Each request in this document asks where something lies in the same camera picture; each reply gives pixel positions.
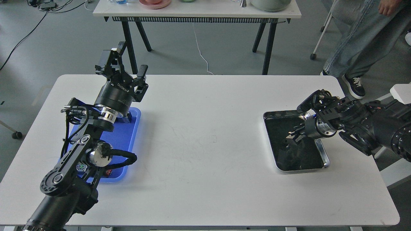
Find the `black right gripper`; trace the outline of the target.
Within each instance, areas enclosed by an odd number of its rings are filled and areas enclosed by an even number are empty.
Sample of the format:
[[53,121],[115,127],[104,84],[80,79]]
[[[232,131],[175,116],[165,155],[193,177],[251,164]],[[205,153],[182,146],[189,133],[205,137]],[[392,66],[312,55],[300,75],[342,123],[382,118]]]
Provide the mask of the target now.
[[286,136],[286,146],[298,146],[304,137],[313,139],[330,138],[336,134],[336,130],[323,122],[320,117],[311,115],[307,117],[304,124],[299,124]]

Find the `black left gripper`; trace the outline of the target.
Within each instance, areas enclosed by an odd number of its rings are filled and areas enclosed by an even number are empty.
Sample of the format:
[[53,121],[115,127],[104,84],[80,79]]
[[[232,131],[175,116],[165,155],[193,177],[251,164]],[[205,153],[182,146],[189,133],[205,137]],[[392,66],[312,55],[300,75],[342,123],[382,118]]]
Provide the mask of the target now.
[[126,47],[126,41],[120,41],[116,48],[104,50],[99,63],[95,65],[95,73],[107,79],[94,101],[95,107],[108,107],[119,114],[126,114],[133,101],[142,101],[148,89],[148,66],[141,65],[137,77],[132,78],[122,64],[122,54]]

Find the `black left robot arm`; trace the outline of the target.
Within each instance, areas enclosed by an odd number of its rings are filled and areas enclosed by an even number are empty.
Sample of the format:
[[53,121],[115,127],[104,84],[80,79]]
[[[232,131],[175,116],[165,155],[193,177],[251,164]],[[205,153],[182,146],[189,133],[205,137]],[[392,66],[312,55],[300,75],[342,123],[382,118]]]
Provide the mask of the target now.
[[40,183],[45,198],[22,227],[24,231],[63,231],[73,214],[86,214],[98,202],[97,186],[101,177],[112,169],[133,164],[137,156],[114,149],[101,139],[114,130],[115,124],[131,124],[132,102],[142,101],[147,89],[147,65],[137,77],[129,75],[122,64],[127,47],[120,41],[116,48],[104,50],[95,72],[107,81],[94,104],[72,98],[61,110],[66,126],[77,125],[66,132],[60,159]]

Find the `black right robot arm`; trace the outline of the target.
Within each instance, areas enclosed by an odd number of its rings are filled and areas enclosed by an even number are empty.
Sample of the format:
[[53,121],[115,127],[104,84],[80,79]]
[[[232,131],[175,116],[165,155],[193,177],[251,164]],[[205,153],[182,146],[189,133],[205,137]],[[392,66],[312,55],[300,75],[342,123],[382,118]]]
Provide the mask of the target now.
[[295,126],[286,137],[293,146],[304,138],[330,138],[339,132],[341,138],[362,153],[370,156],[383,146],[410,161],[410,104],[393,100],[388,104],[332,96],[329,91],[317,90],[305,99],[297,111],[314,111],[303,123]]

